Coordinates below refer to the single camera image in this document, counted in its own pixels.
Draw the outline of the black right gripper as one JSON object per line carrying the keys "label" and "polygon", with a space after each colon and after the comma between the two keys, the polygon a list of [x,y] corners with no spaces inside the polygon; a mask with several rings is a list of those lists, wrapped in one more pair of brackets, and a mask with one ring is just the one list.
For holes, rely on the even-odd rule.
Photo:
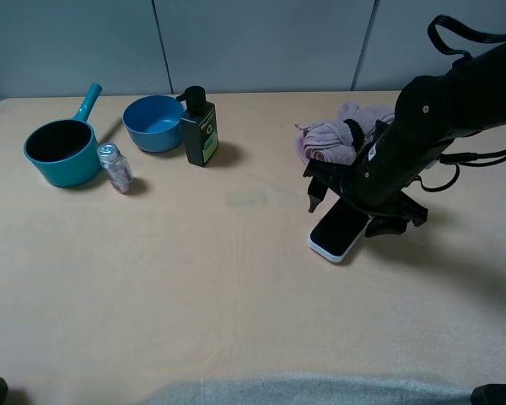
{"label": "black right gripper", "polygon": [[427,222],[428,209],[402,191],[426,165],[425,161],[376,145],[352,165],[311,159],[303,173],[303,177],[311,179],[308,212],[313,213],[332,190],[371,218],[365,229],[366,238],[401,235],[408,224],[419,227]]}

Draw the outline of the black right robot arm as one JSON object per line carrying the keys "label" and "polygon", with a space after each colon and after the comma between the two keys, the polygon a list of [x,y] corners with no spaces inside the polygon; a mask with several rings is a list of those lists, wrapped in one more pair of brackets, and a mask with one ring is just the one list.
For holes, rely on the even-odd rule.
{"label": "black right robot arm", "polygon": [[310,207],[316,208],[328,191],[338,196],[311,232],[316,244],[399,235],[408,225],[423,225],[428,210],[404,188],[434,162],[460,168],[506,161],[506,149],[448,152],[457,138],[506,125],[506,34],[473,30],[447,15],[436,17],[427,32],[438,51],[454,58],[452,68],[442,76],[414,78],[398,96],[394,120],[377,121],[373,137],[352,122],[357,155],[350,165],[319,159],[307,165]]}

